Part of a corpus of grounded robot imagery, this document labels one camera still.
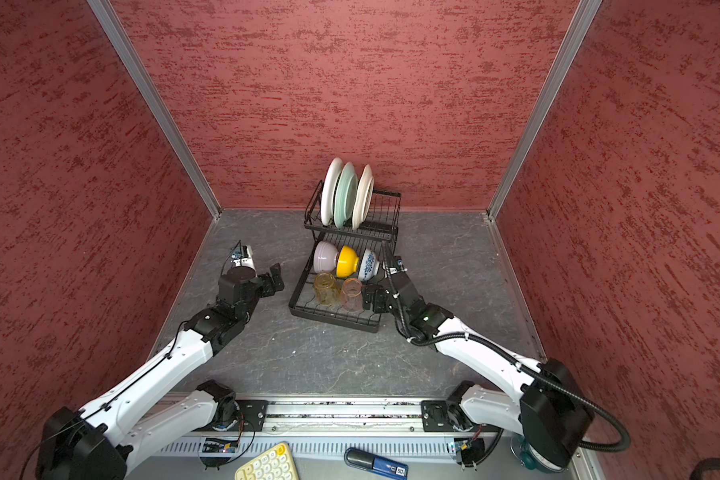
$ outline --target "dish rack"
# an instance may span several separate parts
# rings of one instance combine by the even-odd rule
[[[347,312],[341,305],[325,306],[317,303],[315,291],[312,287],[317,273],[313,269],[312,262],[315,248],[323,240],[336,245],[339,250],[342,246],[348,245],[360,257],[362,257],[366,248],[374,250],[377,255],[381,255],[382,243],[385,241],[389,243],[390,249],[394,252],[398,241],[401,195],[396,192],[374,189],[365,221],[360,224],[357,230],[353,230],[352,219],[342,226],[334,224],[326,226],[322,224],[320,221],[322,186],[323,182],[321,180],[312,193],[307,208],[304,210],[304,227],[312,231],[315,244],[312,245],[312,251],[309,253],[307,263],[304,265],[304,271],[298,279],[296,288],[288,302],[288,308],[291,314],[301,318],[376,333],[384,313],[374,313],[372,310],[353,313]],[[336,280],[341,285],[346,279],[337,278]]]

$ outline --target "yellow bowl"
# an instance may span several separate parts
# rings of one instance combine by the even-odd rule
[[[342,252],[338,255],[338,265],[336,266],[336,276],[346,278],[358,271],[360,257],[353,249],[344,245]]]

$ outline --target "yellow calculator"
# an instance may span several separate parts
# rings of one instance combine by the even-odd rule
[[[279,443],[238,468],[235,480],[298,480],[288,444]]]

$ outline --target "glass cup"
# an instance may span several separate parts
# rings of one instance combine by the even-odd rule
[[[317,303],[320,305],[335,305],[338,303],[340,290],[334,275],[328,272],[317,274],[315,283],[313,283],[312,286],[315,288]]]
[[[347,312],[362,312],[362,283],[350,278],[342,285],[342,306]]]

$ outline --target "metal corner post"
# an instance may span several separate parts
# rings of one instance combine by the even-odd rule
[[[205,202],[213,218],[218,218],[222,210],[219,201],[216,199],[210,185],[208,185],[208,181],[197,165],[195,157],[192,155],[192,150],[190,150],[184,138],[181,136],[179,127],[176,125],[176,122],[173,121],[168,107],[163,103],[160,94],[157,93],[150,74],[147,73],[138,53],[136,53],[134,45],[128,39],[128,34],[125,33],[125,29],[120,23],[120,19],[117,17],[112,4],[109,0],[87,1],[88,5],[90,5],[94,11],[99,24],[101,24],[101,27],[104,29],[104,33],[106,33],[115,51],[120,56],[120,60],[125,65],[126,70],[136,83],[142,96],[144,96],[146,104],[149,105],[150,110],[152,110],[155,120],[157,120],[157,123],[163,129],[163,133],[176,152],[176,156],[181,160],[184,169],[192,180],[192,184],[194,184],[198,193],[200,193],[202,201]]]
[[[523,134],[520,136],[518,147],[512,154],[504,176],[501,178],[501,182],[496,189],[496,194],[494,194],[494,198],[488,207],[488,216],[492,220],[498,218],[499,211],[507,199],[512,183],[514,179],[517,178],[520,168],[523,166],[523,162],[525,162],[525,158],[528,155],[528,151],[531,145],[533,145],[550,107],[552,107],[552,103],[557,96],[557,91],[560,90],[560,86],[563,84],[563,80],[565,80],[565,76],[584,40],[586,31],[589,30],[592,20],[597,13],[597,9],[600,8],[601,1],[602,0],[581,0],[576,7],[576,12],[574,12],[574,17],[570,21],[568,31],[563,38],[563,42],[560,44],[560,49],[557,51],[554,62],[552,62],[547,80],[541,87],[541,92],[539,92],[534,110],[530,112],[528,122],[525,125],[525,129],[523,129]]]

